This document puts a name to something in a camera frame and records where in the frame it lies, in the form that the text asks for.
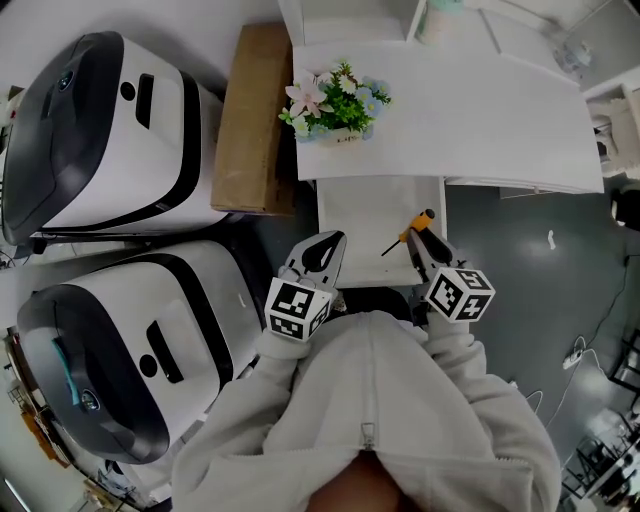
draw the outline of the white flower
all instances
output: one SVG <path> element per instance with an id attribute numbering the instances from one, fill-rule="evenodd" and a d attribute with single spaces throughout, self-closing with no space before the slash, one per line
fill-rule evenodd
<path id="1" fill-rule="evenodd" d="M 298 116 L 293 121 L 291 121 L 291 126 L 293 126 L 296 131 L 296 135 L 300 135 L 301 137 L 309 136 L 309 125 L 304 119 L 304 116 Z"/>
<path id="2" fill-rule="evenodd" d="M 289 111 L 291 117 L 299 116 L 305 108 L 314 116 L 320 117 L 318 103 L 322 103 L 327 99 L 327 95 L 318 89 L 318 86 L 311 80 L 304 78 L 300 83 L 300 87 L 292 85 L 285 87 L 285 91 L 294 100 L 294 104 L 291 105 L 291 110 Z"/>
<path id="3" fill-rule="evenodd" d="M 342 75 L 340 77 L 340 89 L 342 89 L 347 94 L 353 94 L 356 92 L 356 84 L 349 80 L 348 76 Z"/>

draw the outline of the green leaves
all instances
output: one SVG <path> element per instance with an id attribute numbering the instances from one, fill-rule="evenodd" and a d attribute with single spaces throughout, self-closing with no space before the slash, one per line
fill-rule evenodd
<path id="1" fill-rule="evenodd" d="M 331 75 L 331 83 L 324 89 L 327 99 L 325 104 L 333 107 L 333 112 L 323 112 L 320 119 L 309 116 L 309 125 L 321 124 L 330 130 L 349 128 L 351 131 L 361 132 L 373 121 L 364 109 L 364 105 L 355 95 L 345 93 L 339 84 L 341 73 L 350 72 L 348 64 L 341 64 L 338 71 Z"/>
<path id="2" fill-rule="evenodd" d="M 384 105 L 389 105 L 391 96 L 378 90 L 379 88 L 389 90 L 386 82 L 374 80 L 371 80 L 371 82 L 374 84 L 374 88 L 371 89 L 373 97 Z M 355 92 L 358 87 L 362 87 L 362 84 L 353 76 L 351 65 L 348 62 L 341 61 L 338 68 L 331 72 L 329 81 L 318 85 L 320 90 L 327 95 L 325 101 L 320 105 L 320 109 L 322 110 L 322 105 L 329 105 L 333 108 L 333 112 L 322 111 L 319 118 L 314 115 L 307 115 L 304 121 L 309 130 L 313 126 L 321 125 L 329 130 L 348 128 L 354 132 L 364 132 L 374 121 L 374 118 L 367 114 L 364 103 L 354 93 L 351 93 L 352 88 Z M 289 125 L 296 122 L 295 119 L 291 118 L 291 114 L 286 108 L 282 109 L 282 113 L 278 115 L 278 118 Z"/>

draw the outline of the white shelf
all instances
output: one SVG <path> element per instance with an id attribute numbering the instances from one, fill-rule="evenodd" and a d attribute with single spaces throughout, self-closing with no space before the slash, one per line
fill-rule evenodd
<path id="1" fill-rule="evenodd" d="M 294 46 L 411 41 L 426 0 L 278 0 Z"/>

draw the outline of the pink flower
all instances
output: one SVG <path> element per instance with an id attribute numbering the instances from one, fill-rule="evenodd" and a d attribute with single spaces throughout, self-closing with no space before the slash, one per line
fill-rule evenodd
<path id="1" fill-rule="evenodd" d="M 291 85 L 285 87 L 285 91 L 287 91 L 287 95 L 294 100 L 289 110 L 291 117 L 299 116 L 305 108 L 314 116 L 320 117 L 320 110 L 328 111 L 326 109 L 331 108 L 328 105 L 318 105 L 318 103 L 322 103 L 327 99 L 327 95 L 318 89 L 318 86 L 308 78 L 302 80 L 300 87 Z"/>

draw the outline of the chair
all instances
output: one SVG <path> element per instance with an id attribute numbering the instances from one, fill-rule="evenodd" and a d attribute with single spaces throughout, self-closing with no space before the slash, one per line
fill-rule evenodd
<path id="1" fill-rule="evenodd" d="M 636 394 L 640 393 L 640 347 L 635 346 L 638 337 L 640 331 L 636 329 L 629 341 L 622 340 L 622 351 L 609 374 L 611 382 Z"/>
<path id="2" fill-rule="evenodd" d="M 579 468 L 573 470 L 568 466 L 564 471 L 568 476 L 563 478 L 562 487 L 578 499 L 586 497 L 594 483 L 615 464 L 615 454 L 600 440 L 586 437 L 576 448 L 576 459 Z"/>

